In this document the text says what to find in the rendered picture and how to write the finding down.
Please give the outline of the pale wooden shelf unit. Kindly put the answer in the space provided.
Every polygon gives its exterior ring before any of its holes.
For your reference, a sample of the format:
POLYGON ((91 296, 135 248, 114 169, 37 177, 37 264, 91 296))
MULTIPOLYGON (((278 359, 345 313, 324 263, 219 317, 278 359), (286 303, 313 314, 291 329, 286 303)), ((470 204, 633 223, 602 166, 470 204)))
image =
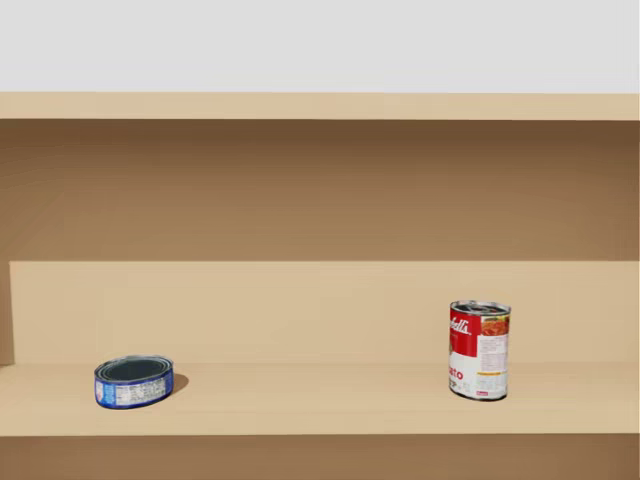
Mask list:
POLYGON ((0 93, 0 480, 639 480, 639 151, 634 94, 0 93), (129 355, 172 394, 99 406, 129 355))

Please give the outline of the red and white can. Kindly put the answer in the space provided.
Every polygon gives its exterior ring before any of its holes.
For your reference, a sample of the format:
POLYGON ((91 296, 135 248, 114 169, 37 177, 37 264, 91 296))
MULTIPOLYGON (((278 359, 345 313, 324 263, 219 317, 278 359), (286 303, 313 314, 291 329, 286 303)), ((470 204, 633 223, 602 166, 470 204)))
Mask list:
POLYGON ((508 395, 511 308, 497 302, 458 300, 450 304, 449 389, 476 401, 508 395))

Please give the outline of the blue flat can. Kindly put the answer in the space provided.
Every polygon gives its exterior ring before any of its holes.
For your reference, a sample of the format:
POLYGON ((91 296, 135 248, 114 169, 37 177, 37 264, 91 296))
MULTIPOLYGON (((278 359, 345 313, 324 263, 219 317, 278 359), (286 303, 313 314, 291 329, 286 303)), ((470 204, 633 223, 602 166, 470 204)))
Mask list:
POLYGON ((173 389, 174 364, 161 355, 119 357, 94 370, 95 401, 107 409, 149 406, 169 397, 173 389))

